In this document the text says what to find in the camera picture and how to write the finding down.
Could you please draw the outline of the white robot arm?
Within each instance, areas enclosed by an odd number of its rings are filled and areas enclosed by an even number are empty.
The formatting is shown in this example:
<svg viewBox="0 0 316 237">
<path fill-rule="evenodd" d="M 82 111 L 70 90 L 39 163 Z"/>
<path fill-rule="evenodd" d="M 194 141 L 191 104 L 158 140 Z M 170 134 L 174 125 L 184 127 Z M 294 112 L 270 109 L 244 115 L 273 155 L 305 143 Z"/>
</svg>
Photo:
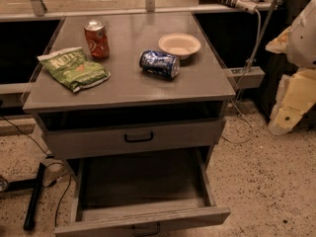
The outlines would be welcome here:
<svg viewBox="0 0 316 237">
<path fill-rule="evenodd" d="M 287 80 L 283 97 L 276 101 L 269 130 L 283 135 L 293 130 L 316 104 L 316 0 L 311 0 L 290 27 L 266 45 L 285 53 L 298 70 Z"/>
</svg>

